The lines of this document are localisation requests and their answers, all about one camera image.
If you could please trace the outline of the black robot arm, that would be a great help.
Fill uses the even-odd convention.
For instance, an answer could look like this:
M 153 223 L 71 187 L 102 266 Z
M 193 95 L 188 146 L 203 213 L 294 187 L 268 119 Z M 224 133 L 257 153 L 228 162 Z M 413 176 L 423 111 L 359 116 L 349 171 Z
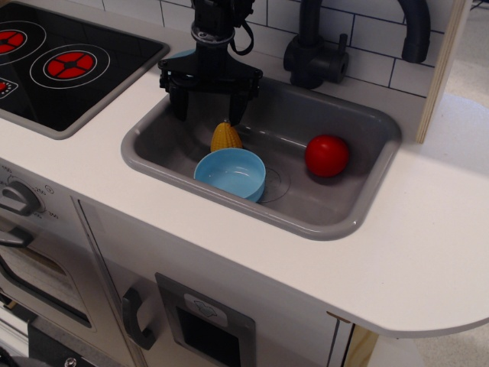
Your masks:
M 254 36 L 246 22 L 253 13 L 252 1 L 193 1 L 195 11 L 191 35 L 195 50 L 186 56 L 161 60 L 160 87 L 170 95 L 175 116 L 187 117 L 189 93 L 227 95 L 228 120 L 237 125 L 248 102 L 257 97 L 263 72 L 235 60 L 230 47 L 238 55 L 249 54 Z

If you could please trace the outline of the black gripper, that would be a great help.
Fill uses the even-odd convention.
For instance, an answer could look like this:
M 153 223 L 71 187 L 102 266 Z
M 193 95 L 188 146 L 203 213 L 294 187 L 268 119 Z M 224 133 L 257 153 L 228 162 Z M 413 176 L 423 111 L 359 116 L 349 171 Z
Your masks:
M 204 59 L 197 53 L 163 59 L 158 62 L 160 86 L 170 94 L 174 115 L 185 121 L 189 91 L 230 95 L 229 122 L 241 122 L 248 101 L 258 95 L 263 72 L 226 54 L 216 60 Z

